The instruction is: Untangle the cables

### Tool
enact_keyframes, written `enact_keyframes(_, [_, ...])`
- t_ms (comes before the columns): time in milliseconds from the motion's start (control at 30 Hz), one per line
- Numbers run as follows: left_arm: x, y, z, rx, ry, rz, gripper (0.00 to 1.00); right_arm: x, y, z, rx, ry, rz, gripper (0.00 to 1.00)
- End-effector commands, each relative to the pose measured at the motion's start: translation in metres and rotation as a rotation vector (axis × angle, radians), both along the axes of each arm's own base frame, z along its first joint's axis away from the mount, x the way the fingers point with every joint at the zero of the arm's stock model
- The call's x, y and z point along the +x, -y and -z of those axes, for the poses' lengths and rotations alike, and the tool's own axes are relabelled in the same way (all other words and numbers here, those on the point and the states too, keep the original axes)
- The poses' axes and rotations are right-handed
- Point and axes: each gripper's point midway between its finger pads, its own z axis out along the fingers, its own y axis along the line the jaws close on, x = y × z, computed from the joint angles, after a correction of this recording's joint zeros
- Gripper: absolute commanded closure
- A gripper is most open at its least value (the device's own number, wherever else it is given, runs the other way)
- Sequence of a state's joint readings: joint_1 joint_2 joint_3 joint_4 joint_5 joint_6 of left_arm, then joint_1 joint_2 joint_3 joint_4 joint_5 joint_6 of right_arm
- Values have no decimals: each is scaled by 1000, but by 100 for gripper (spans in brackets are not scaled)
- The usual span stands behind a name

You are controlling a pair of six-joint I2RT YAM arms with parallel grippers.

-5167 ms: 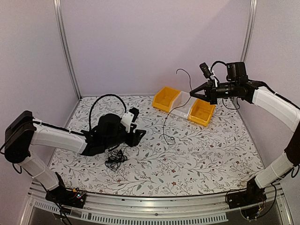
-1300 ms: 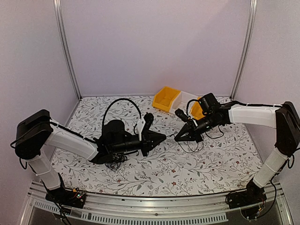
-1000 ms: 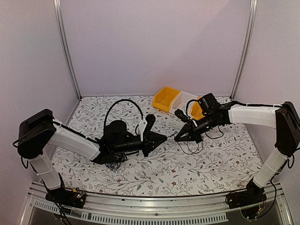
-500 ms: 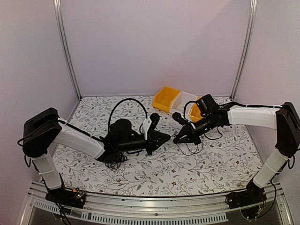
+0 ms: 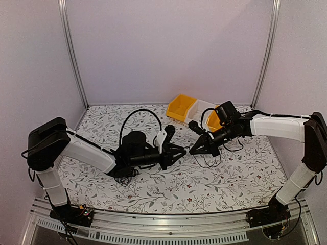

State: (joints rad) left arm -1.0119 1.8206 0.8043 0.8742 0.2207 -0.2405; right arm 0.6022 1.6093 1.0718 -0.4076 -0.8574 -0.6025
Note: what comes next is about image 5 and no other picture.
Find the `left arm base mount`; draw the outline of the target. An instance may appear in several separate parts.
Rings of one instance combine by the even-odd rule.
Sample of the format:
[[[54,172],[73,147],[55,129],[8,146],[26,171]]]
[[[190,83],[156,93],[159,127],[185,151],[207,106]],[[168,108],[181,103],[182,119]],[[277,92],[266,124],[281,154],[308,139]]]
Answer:
[[[71,204],[62,206],[52,206],[50,218],[74,224],[78,226],[90,227],[94,217],[94,208],[81,205],[74,207]]]

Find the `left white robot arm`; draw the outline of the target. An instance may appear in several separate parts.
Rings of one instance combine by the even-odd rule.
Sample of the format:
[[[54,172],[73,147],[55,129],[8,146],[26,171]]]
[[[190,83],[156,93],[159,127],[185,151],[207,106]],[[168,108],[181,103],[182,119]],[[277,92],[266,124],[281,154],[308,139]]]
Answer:
[[[175,127],[159,130],[153,144],[147,143],[145,133],[132,131],[121,139],[120,146],[108,151],[72,131],[62,117],[54,118],[28,135],[28,148],[22,157],[33,170],[46,191],[56,213],[66,222],[76,217],[70,206],[55,161],[59,156],[86,163],[104,174],[126,182],[138,174],[137,168],[160,165],[166,170],[186,154],[182,146],[171,143]]]

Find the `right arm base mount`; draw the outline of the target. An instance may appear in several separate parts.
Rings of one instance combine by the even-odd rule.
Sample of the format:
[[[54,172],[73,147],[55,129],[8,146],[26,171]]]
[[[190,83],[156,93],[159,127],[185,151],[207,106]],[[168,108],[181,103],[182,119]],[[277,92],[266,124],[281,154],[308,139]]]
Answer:
[[[275,196],[268,202],[268,207],[263,209],[251,209],[246,213],[245,220],[250,227],[259,227],[278,223],[275,226],[269,226],[263,229],[267,238],[278,239],[286,229],[291,217],[288,205],[281,204]]]

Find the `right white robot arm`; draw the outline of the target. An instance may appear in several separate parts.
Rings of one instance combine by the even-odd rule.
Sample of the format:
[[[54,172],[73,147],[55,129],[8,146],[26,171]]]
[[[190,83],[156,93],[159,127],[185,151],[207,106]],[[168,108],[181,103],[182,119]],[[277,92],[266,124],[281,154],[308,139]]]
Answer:
[[[190,154],[210,154],[216,157],[220,154],[220,146],[239,137],[271,136],[304,143],[301,164],[276,193],[278,203],[272,204],[264,212],[264,218],[270,223],[283,216],[283,206],[304,190],[314,176],[326,167],[326,124],[318,112],[309,116],[265,114],[258,110],[236,112],[223,116],[220,124],[220,129],[210,132],[200,127],[196,121],[190,121],[189,128],[199,135]]]

